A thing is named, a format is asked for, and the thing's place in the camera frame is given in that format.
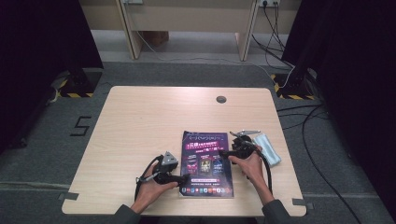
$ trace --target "wooden table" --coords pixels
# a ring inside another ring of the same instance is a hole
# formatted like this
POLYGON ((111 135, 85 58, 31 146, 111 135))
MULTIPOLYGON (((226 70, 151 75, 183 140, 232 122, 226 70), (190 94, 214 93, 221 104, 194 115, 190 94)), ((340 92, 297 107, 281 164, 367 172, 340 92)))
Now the wooden table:
MULTIPOLYGON (((135 178, 149 162, 170 151, 179 161, 184 131, 239 132, 261 130, 282 162, 272 168, 273 190, 292 216, 303 216, 302 199, 271 93, 252 88, 114 87, 65 200, 66 214, 114 214, 134 201, 135 178), (216 98, 225 96, 226 103, 216 98)), ((230 144, 233 138, 229 135, 230 144)), ((143 215, 260 217, 257 192, 232 166, 234 198, 186 199, 178 189, 165 192, 143 215)), ((179 167, 174 171, 179 175, 179 167)))

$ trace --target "dark sleeve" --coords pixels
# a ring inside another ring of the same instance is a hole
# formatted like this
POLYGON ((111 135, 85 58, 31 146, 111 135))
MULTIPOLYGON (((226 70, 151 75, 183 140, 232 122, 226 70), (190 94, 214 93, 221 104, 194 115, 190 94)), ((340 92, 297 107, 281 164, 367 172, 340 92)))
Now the dark sleeve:
POLYGON ((123 204, 113 218, 111 218, 111 224, 137 224, 139 223, 140 215, 137 214, 130 207, 123 204))
POLYGON ((273 200, 262 208, 269 224, 291 223, 291 217, 280 200, 273 200))

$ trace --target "gray carpet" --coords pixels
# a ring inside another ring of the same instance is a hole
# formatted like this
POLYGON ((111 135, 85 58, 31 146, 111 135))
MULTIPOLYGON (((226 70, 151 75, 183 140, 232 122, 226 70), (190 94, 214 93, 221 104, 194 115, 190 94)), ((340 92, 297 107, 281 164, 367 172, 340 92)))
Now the gray carpet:
MULTIPOLYGON (((107 223, 110 216, 68 216, 62 213, 61 193, 67 192, 112 86, 196 86, 267 88, 276 108, 316 105, 315 101, 278 99, 271 79, 256 66, 105 63, 92 98, 59 98, 41 114, 28 137, 28 147, 0 155, 0 223, 107 223), (90 126, 85 136, 75 129, 90 126)), ((279 112, 308 114, 312 108, 279 112)), ((320 171, 341 193, 363 223, 393 223, 362 169, 351 160, 325 108, 305 125, 305 139, 320 171)), ((283 128, 301 123, 304 115, 280 117, 283 128)), ((341 200, 323 181, 304 149, 302 126, 284 131, 304 199, 312 209, 296 223, 356 223, 341 200)))

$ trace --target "hand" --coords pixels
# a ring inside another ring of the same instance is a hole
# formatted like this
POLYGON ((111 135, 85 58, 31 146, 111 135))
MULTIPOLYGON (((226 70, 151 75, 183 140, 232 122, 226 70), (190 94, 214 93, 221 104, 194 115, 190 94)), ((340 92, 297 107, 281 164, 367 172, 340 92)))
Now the hand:
POLYGON ((229 156, 228 160, 236 163, 241 167, 242 173, 248 177, 250 182, 259 194, 262 205, 274 200, 274 196, 268 189, 265 183, 264 176, 262 174, 262 158, 254 151, 248 158, 241 160, 235 156, 229 156))
MULTIPOLYGON (((151 167, 145 173, 145 176, 152 174, 152 169, 154 166, 155 164, 151 165, 151 167)), ((173 189, 175 187, 177 187, 177 182, 159 185, 154 179, 150 179, 150 181, 142 183, 140 186, 140 190, 137 194, 134 204, 131 206, 131 209, 137 214, 141 214, 147 207, 149 207, 149 205, 154 203, 161 196, 161 194, 166 192, 168 189, 173 189)))
POLYGON ((238 164, 242 169, 242 173, 248 177, 253 185, 262 181, 265 183, 262 174, 262 158, 260 158, 256 151, 244 160, 235 156, 229 156, 228 160, 238 164))

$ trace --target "magazine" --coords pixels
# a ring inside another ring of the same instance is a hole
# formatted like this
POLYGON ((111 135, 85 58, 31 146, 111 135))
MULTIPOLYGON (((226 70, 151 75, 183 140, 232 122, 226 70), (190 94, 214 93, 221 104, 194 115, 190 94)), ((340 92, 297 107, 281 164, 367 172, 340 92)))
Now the magazine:
POLYGON ((218 150, 229 150, 227 133, 184 132, 180 172, 190 178, 179 188, 182 196, 233 197, 231 163, 218 150))

